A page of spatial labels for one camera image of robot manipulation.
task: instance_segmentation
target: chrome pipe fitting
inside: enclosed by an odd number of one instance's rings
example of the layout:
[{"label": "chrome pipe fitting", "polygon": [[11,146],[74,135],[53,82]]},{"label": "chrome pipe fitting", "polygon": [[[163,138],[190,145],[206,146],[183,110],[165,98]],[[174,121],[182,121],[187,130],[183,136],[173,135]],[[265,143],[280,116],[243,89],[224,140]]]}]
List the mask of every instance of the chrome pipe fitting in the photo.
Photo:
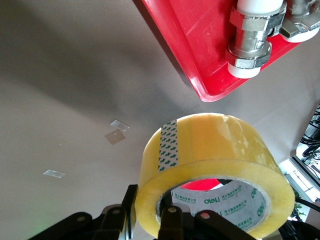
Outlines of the chrome pipe fitting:
[{"label": "chrome pipe fitting", "polygon": [[[277,11],[266,14],[249,14],[238,11],[236,6],[232,8],[230,22],[236,26],[236,35],[230,40],[225,54],[232,75],[251,78],[259,73],[260,67],[269,60],[272,50],[267,37],[279,33],[286,9],[286,2]],[[254,69],[250,73],[247,71],[249,74],[242,74],[245,71],[238,74],[242,70]]]}]

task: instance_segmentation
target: tape core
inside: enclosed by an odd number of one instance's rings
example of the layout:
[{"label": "tape core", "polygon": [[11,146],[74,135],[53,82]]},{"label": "tape core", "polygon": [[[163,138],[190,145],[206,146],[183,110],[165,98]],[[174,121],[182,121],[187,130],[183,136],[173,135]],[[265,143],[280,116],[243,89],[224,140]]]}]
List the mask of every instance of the tape core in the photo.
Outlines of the tape core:
[{"label": "tape core", "polygon": [[158,221],[161,219],[161,209],[173,205],[192,216],[203,210],[214,211],[247,232],[269,214],[271,200],[260,187],[240,179],[218,181],[220,184],[210,190],[191,190],[181,185],[168,190],[156,207]]}]

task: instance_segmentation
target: white plastic ring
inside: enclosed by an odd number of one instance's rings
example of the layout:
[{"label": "white plastic ring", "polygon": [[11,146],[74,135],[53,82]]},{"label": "white plastic ring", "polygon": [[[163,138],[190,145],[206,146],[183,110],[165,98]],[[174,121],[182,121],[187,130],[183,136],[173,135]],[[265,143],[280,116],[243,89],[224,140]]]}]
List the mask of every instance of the white plastic ring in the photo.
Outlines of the white plastic ring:
[{"label": "white plastic ring", "polygon": [[260,72],[261,67],[253,68],[253,69],[243,69],[238,68],[236,66],[228,63],[228,71],[232,76],[235,76],[240,79],[250,79],[257,76]]}]

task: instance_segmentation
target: hex nut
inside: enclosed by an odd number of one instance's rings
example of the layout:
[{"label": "hex nut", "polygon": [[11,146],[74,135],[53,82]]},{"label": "hex nut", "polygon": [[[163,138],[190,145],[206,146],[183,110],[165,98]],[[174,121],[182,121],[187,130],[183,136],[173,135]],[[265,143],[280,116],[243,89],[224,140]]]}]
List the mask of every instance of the hex nut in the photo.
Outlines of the hex nut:
[{"label": "hex nut", "polygon": [[230,50],[229,47],[225,52],[225,58],[228,60],[228,62],[231,65],[240,69],[255,69],[255,68],[262,67],[264,64],[268,62],[270,55],[271,55],[271,47],[269,47],[265,52],[261,51],[260,55],[252,56],[252,57],[239,56],[236,53],[234,53],[232,50]]},{"label": "hex nut", "polygon": [[286,6],[287,4],[284,2],[278,13],[266,16],[252,16],[241,13],[237,11],[237,8],[234,6],[231,10],[230,23],[243,31],[269,31],[281,25],[286,13]]}]

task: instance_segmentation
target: white pipe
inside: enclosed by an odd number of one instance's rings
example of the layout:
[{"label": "white pipe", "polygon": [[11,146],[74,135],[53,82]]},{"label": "white pipe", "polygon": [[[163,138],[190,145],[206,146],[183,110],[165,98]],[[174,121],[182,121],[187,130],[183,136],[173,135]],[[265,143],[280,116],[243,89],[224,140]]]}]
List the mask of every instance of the white pipe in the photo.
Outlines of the white pipe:
[{"label": "white pipe", "polygon": [[239,12],[252,15],[270,15],[276,13],[283,0],[238,0],[236,5]]}]

